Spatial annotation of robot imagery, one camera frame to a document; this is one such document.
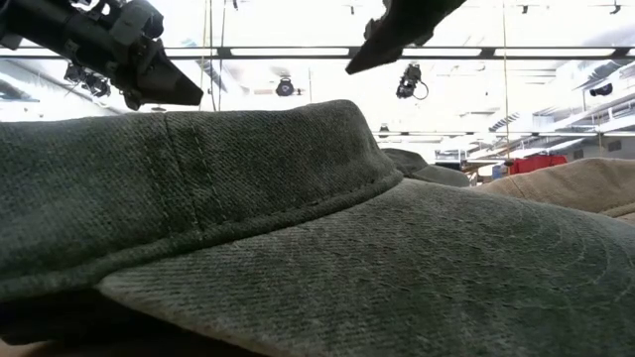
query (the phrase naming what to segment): window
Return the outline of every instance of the window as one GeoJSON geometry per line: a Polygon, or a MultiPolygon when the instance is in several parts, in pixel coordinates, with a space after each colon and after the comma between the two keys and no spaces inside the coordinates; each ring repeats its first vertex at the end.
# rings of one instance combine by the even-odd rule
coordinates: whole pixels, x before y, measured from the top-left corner
{"type": "Polygon", "coordinates": [[[574,160],[584,159],[584,150],[583,149],[575,150],[573,152],[573,159],[574,160]]]}
{"type": "Polygon", "coordinates": [[[608,152],[612,153],[614,151],[622,150],[622,141],[614,141],[612,143],[608,143],[608,152]]]}

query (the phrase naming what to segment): red object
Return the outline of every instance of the red object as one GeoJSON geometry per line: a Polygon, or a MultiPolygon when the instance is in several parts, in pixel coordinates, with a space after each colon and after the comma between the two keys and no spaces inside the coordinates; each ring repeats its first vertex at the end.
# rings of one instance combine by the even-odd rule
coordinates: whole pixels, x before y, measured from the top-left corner
{"type": "Polygon", "coordinates": [[[509,174],[526,174],[538,169],[566,163],[567,157],[562,155],[540,155],[527,159],[516,159],[514,160],[514,165],[509,168],[509,174]]]}

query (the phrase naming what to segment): ceiling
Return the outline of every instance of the ceiling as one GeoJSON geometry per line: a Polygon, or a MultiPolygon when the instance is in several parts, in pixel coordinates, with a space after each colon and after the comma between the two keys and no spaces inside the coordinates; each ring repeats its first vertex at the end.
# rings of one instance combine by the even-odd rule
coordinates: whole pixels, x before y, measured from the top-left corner
{"type": "MultiPolygon", "coordinates": [[[[368,20],[384,12],[380,0],[150,1],[165,16],[166,32],[162,38],[169,48],[210,46],[210,39],[214,47],[359,46],[368,20]]],[[[426,46],[633,46],[634,15],[635,0],[467,0],[438,25],[426,46]]],[[[12,59],[12,63],[33,75],[24,84],[31,90],[37,91],[42,78],[62,90],[57,96],[50,91],[41,94],[43,102],[68,100],[69,92],[83,100],[88,98],[81,89],[61,80],[63,60],[12,59]]],[[[486,132],[507,114],[517,117],[513,123],[516,128],[525,123],[533,125],[533,130],[543,130],[549,123],[611,99],[590,97],[585,94],[587,88],[576,87],[581,78],[606,63],[576,60],[420,60],[417,64],[429,91],[420,86],[417,95],[428,94],[427,97],[398,99],[395,91],[409,63],[402,60],[349,76],[344,72],[346,61],[337,59],[214,60],[212,66],[228,87],[227,92],[220,93],[217,86],[214,89],[211,85],[209,76],[201,75],[195,61],[178,60],[177,66],[205,92],[212,89],[215,97],[212,102],[207,95],[199,108],[164,107],[278,110],[350,99],[361,108],[373,131],[387,125],[391,131],[486,132]],[[302,95],[278,97],[274,89],[281,77],[289,77],[302,95]],[[537,120],[532,115],[537,113],[549,120],[537,120]]],[[[628,94],[630,80],[629,76],[615,80],[613,95],[628,94]]],[[[112,113],[127,110],[117,93],[91,105],[99,110],[89,115],[104,113],[104,108],[112,113]]],[[[82,116],[85,112],[82,109],[68,115],[82,116]]],[[[463,142],[442,138],[431,145],[469,146],[463,142]]]]}

